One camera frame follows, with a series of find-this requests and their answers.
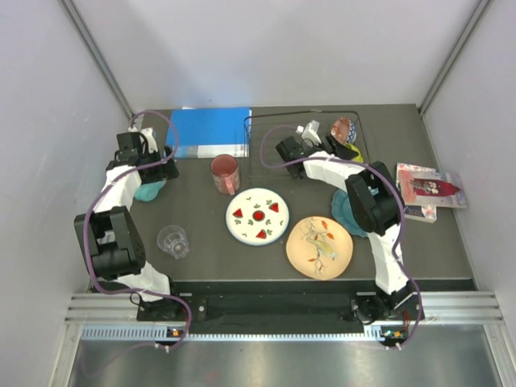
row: gray wall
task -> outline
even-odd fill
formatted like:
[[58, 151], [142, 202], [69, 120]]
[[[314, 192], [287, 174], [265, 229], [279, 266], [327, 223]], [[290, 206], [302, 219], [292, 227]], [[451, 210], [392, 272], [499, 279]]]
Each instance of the gray wall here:
[[477, 1], [75, 3], [139, 110], [420, 103]]
[[493, 289], [516, 340], [516, 2], [496, 0], [427, 114], [442, 170], [462, 176], [456, 211], [479, 284]]
[[73, 217], [126, 120], [57, 1], [4, 2], [0, 47], [0, 385], [46, 385], [86, 283]]

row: blue book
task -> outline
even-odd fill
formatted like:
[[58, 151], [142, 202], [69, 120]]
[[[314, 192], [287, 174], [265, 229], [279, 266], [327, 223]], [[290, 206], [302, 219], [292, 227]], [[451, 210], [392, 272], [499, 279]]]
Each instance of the blue book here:
[[[248, 140], [243, 120], [249, 115], [250, 107], [174, 110], [170, 119], [179, 133], [176, 158], [245, 157]], [[175, 146], [172, 128], [165, 143]]]

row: red mug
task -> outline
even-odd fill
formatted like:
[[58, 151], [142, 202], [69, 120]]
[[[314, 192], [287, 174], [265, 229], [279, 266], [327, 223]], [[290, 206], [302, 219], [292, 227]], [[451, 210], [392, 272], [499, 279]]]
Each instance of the red mug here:
[[236, 158], [220, 155], [211, 161], [211, 173], [217, 191], [221, 194], [234, 195], [240, 187], [239, 165]]

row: clear glass cup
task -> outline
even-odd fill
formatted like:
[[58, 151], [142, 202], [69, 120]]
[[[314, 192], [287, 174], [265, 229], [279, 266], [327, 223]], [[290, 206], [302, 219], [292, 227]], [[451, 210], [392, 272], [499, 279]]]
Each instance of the clear glass cup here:
[[175, 259], [184, 258], [190, 251], [185, 230], [179, 226], [167, 226], [158, 234], [158, 246]]
[[236, 158], [229, 155], [220, 155], [211, 161], [211, 173], [217, 191], [221, 194], [234, 195], [240, 188], [239, 165]]

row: plate with red pattern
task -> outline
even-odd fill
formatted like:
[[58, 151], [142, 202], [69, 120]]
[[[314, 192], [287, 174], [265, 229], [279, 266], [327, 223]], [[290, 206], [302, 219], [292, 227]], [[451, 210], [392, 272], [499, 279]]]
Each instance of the plate with red pattern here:
[[248, 189], [229, 203], [226, 224], [240, 242], [263, 246], [283, 235], [289, 225], [289, 207], [269, 189]]

